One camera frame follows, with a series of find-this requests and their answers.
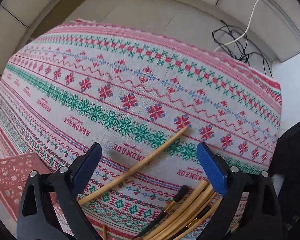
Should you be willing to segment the lone bamboo chopstick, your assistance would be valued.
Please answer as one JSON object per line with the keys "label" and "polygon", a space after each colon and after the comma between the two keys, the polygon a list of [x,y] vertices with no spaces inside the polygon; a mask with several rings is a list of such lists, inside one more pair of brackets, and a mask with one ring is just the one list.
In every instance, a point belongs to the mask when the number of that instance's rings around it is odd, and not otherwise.
{"label": "lone bamboo chopstick", "polygon": [[142,169],[144,166],[148,165],[156,156],[158,156],[160,153],[164,152],[173,142],[175,142],[181,135],[183,135],[187,129],[188,126],[184,126],[181,130],[179,130],[173,137],[171,137],[168,141],[166,141],[164,144],[162,144],[159,148],[154,150],[151,154],[144,157],[141,161],[136,163],[134,166],[132,166],[129,170],[124,172],[123,174],[119,175],[117,178],[112,180],[111,182],[107,183],[106,185],[102,186],[95,192],[89,194],[88,196],[80,199],[78,201],[79,205],[84,205],[87,202],[103,195],[107,191],[111,190],[112,188],[119,185],[119,183],[123,182],[128,177],[132,176],[136,172],[138,172],[140,169]]}

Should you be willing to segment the pink perforated utensil holder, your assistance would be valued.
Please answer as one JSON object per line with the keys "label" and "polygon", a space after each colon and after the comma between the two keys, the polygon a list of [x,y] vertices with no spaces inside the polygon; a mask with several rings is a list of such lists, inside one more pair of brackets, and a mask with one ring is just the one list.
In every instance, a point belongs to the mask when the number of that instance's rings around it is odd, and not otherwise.
{"label": "pink perforated utensil holder", "polygon": [[39,174],[49,174],[56,167],[43,162],[36,153],[0,159],[0,200],[14,220],[18,218],[23,190],[33,170]]}

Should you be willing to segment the black gold-banded chopstick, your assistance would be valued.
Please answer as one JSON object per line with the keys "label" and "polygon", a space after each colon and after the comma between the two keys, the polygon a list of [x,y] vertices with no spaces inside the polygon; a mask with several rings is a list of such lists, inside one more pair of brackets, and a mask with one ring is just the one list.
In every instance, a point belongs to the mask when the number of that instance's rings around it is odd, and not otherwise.
{"label": "black gold-banded chopstick", "polygon": [[173,197],[172,201],[168,203],[166,207],[163,208],[161,213],[159,213],[142,231],[140,231],[133,239],[136,239],[138,237],[142,237],[147,232],[152,230],[161,220],[163,220],[167,214],[178,204],[182,198],[187,194],[189,191],[189,187],[186,185],[183,185],[181,189],[177,192],[177,194]]}

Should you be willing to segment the embroidered patterned tablecloth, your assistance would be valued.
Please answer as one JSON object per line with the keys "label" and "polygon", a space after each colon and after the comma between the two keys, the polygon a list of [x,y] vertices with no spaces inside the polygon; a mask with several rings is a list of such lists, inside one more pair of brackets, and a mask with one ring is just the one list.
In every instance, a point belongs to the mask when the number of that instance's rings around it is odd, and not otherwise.
{"label": "embroidered patterned tablecloth", "polygon": [[85,195],[111,182],[183,127],[167,150],[83,206],[109,239],[130,239],[183,185],[206,175],[206,143],[229,165],[267,170],[282,111],[278,82],[223,53],[137,29],[83,20],[58,25],[7,61],[0,80],[0,159],[35,153],[51,171],[98,142]]}

